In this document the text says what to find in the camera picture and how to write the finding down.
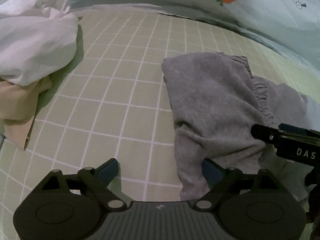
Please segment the beige garment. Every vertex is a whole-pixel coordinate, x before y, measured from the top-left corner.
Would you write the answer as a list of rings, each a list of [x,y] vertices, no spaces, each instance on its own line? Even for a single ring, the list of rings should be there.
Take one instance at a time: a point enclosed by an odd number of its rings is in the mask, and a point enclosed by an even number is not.
[[[30,140],[39,95],[51,86],[49,76],[28,86],[1,79],[1,134],[23,150]]]

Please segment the green checkered bed sheet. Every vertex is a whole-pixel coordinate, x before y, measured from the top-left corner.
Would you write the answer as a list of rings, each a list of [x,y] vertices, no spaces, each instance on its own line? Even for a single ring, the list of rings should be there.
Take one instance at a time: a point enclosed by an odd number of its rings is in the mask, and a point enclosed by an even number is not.
[[[255,75],[319,100],[314,71],[232,31],[134,10],[82,13],[79,20],[77,54],[51,75],[27,148],[9,141],[1,147],[1,239],[17,239],[14,211],[53,169],[75,174],[116,158],[120,176],[113,191],[133,200],[179,200],[161,69],[166,57],[199,51],[244,55]]]

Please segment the white crumpled garment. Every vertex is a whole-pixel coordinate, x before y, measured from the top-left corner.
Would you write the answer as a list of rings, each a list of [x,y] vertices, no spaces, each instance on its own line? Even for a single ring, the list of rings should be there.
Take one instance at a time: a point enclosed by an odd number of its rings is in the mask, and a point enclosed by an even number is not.
[[[69,2],[8,0],[1,4],[1,79],[27,86],[72,61],[79,20]]]

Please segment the grey sweatpants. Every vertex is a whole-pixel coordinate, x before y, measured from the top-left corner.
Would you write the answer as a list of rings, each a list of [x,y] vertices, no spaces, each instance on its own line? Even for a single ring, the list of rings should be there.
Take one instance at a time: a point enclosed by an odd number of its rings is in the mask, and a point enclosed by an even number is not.
[[[164,81],[173,114],[174,155],[182,183],[181,200],[199,199],[208,190],[202,161],[256,174],[271,171],[298,201],[311,167],[276,156],[272,146],[254,139],[255,124],[288,124],[319,130],[319,103],[290,86],[252,74],[243,56],[190,53],[164,59]]]

